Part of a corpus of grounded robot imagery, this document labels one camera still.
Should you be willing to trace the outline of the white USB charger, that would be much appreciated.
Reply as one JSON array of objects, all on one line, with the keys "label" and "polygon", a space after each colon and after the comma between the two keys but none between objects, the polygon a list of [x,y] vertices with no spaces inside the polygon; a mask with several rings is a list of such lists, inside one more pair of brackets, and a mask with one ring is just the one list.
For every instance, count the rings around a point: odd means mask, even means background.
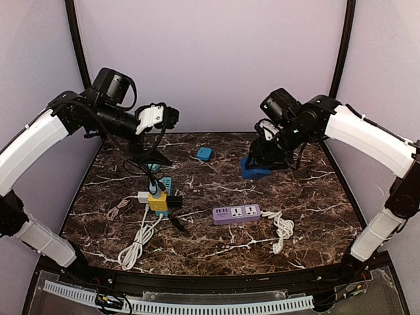
[{"label": "white USB charger", "polygon": [[149,198],[149,192],[138,192],[136,198],[140,204],[147,204]]}]

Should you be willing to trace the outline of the dark blue cube adapter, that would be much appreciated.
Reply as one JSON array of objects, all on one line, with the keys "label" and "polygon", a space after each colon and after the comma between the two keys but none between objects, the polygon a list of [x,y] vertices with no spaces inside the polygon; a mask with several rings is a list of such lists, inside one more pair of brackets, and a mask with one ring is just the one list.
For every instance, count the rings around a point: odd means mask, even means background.
[{"label": "dark blue cube adapter", "polygon": [[241,159],[241,177],[243,180],[259,180],[264,177],[270,176],[272,171],[270,169],[246,169],[245,162],[247,158]]}]

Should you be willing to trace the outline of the purple power strip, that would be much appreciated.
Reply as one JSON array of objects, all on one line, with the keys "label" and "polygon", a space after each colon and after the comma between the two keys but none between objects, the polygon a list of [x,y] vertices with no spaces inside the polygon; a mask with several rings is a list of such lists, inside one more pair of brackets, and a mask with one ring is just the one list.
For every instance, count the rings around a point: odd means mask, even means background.
[{"label": "purple power strip", "polygon": [[214,208],[212,214],[215,226],[255,222],[259,221],[262,216],[261,209],[257,204]]}]

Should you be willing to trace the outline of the blue small charger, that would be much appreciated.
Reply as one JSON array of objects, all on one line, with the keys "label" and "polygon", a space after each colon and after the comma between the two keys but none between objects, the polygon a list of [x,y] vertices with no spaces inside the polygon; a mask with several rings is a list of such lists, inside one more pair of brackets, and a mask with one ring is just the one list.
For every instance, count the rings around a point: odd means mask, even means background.
[{"label": "blue small charger", "polygon": [[201,161],[209,161],[213,155],[213,150],[211,148],[201,147],[196,157]]}]

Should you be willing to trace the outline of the yellow cube plug adapter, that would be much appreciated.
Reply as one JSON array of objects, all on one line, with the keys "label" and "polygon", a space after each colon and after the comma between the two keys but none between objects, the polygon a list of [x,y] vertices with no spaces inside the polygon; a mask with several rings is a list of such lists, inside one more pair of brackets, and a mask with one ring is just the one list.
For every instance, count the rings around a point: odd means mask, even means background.
[{"label": "yellow cube plug adapter", "polygon": [[148,198],[148,205],[150,206],[151,210],[166,210],[167,208],[167,197],[164,193],[161,193],[159,195],[159,197],[157,197],[156,195],[151,195],[149,194],[149,198]]}]

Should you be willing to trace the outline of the light blue USB charger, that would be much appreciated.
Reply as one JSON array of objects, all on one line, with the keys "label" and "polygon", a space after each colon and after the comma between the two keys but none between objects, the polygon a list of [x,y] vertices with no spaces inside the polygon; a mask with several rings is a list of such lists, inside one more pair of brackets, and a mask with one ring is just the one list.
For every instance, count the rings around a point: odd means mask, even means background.
[{"label": "light blue USB charger", "polygon": [[149,187],[148,187],[149,193],[154,196],[158,193],[158,190],[159,190],[159,186],[156,183],[156,181],[153,181],[153,182],[150,181]]}]

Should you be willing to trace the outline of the black power adapter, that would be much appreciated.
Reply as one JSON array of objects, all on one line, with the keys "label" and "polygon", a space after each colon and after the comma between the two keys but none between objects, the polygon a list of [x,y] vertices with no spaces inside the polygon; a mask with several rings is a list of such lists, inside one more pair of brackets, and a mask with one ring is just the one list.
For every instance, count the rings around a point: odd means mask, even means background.
[{"label": "black power adapter", "polygon": [[167,206],[169,209],[168,218],[172,225],[179,231],[184,233],[186,228],[183,224],[180,223],[179,219],[174,215],[175,212],[182,209],[183,200],[182,196],[168,196],[167,197]]}]

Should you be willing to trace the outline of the teal power strip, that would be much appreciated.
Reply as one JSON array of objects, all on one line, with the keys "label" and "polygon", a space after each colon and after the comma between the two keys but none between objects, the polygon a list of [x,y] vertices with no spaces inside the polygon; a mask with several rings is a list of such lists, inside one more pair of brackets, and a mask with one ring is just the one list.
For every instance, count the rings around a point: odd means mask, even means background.
[{"label": "teal power strip", "polygon": [[[173,179],[171,177],[163,177],[159,181],[165,187],[165,190],[164,190],[163,193],[168,198],[173,193]],[[169,206],[167,206],[166,210],[162,210],[162,209],[154,210],[154,213],[157,217],[159,217],[159,216],[168,217],[170,212],[171,212],[171,210],[170,210]]]}]

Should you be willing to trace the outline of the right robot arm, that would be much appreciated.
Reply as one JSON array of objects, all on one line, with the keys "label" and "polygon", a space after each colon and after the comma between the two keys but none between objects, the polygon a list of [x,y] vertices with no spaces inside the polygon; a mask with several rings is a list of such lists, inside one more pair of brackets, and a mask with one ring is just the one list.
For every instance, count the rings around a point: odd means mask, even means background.
[{"label": "right robot arm", "polygon": [[260,105],[245,170],[296,169],[295,150],[326,138],[342,142],[385,166],[395,180],[378,214],[352,242],[354,261],[366,262],[406,221],[419,212],[419,143],[403,138],[358,113],[351,105],[318,95],[300,103],[278,89]]}]

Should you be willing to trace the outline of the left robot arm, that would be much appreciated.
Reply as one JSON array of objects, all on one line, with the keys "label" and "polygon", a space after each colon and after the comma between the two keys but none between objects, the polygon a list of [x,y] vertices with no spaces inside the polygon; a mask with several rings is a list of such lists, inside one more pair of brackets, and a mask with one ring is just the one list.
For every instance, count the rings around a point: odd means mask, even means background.
[{"label": "left robot arm", "polygon": [[131,114],[130,108],[120,105],[124,97],[124,93],[111,95],[93,87],[79,94],[65,91],[1,150],[1,235],[21,240],[67,270],[88,264],[74,244],[28,213],[13,191],[16,182],[41,156],[79,129],[85,130],[87,138],[128,140],[129,149],[120,151],[129,155],[148,177],[148,206],[167,197],[166,187],[149,166],[171,165],[158,151],[158,145],[165,131],[178,123],[180,113],[160,102],[141,106]]}]

